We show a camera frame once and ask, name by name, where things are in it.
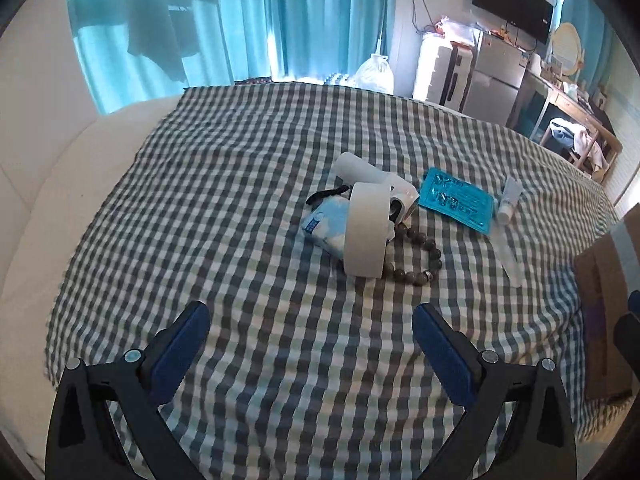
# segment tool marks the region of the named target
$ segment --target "desk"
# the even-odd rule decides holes
[[[622,143],[612,134],[609,130],[606,129],[602,125],[602,123],[594,117],[593,114],[582,108],[576,101],[571,99],[567,94],[565,94],[561,89],[552,85],[549,81],[542,79],[539,76],[532,74],[529,70],[525,72],[524,79],[522,80],[522,86],[520,87],[520,91],[518,92],[518,96],[516,97],[516,101],[513,104],[513,110],[510,115],[510,119],[507,123],[509,128],[514,128],[518,117],[520,116],[520,112],[522,109],[529,104],[531,101],[533,94],[537,92],[540,95],[545,97],[545,104],[542,107],[542,111],[538,116],[538,120],[536,121],[536,125],[533,127],[533,131],[528,135],[529,139],[537,132],[540,127],[540,123],[542,122],[542,117],[545,115],[545,112],[549,105],[555,105],[560,110],[562,110],[569,117],[574,119],[578,124],[581,124],[585,128],[590,131],[591,137],[593,140],[589,144],[587,152],[577,159],[574,157],[574,166],[578,170],[582,170],[584,165],[584,161],[587,159],[588,153],[591,151],[591,147],[594,142],[599,137],[602,137],[604,141],[611,147],[611,153],[607,158],[609,162],[609,168],[616,160],[618,155],[622,152]],[[540,140],[540,146],[544,146],[546,140],[550,137],[551,130],[549,128],[546,129],[545,135]]]

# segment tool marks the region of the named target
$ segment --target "blue curtain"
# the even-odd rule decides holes
[[[102,113],[270,76],[267,0],[68,0],[84,76]]]
[[[388,2],[385,7],[385,0],[270,0],[274,78],[353,75],[376,51],[383,13],[381,54],[387,54],[395,0]]]
[[[573,23],[585,51],[580,79],[594,95],[599,83],[609,77],[613,28],[593,0],[564,0],[561,21]]]

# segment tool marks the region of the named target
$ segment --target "wall-mounted tv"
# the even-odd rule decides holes
[[[554,7],[546,0],[472,0],[472,3],[506,20],[542,43],[549,39]]]

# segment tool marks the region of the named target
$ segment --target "black strap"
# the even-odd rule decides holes
[[[336,187],[335,189],[325,189],[324,191],[315,192],[313,193],[313,195],[306,199],[306,204],[312,205],[314,202],[324,200],[328,196],[341,195],[342,193],[347,192],[350,189],[351,186],[343,184],[342,186]]]

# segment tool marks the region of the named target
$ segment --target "mirror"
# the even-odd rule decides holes
[[[562,75],[573,75],[580,68],[582,44],[571,23],[561,23],[551,35],[552,53],[562,63]]]

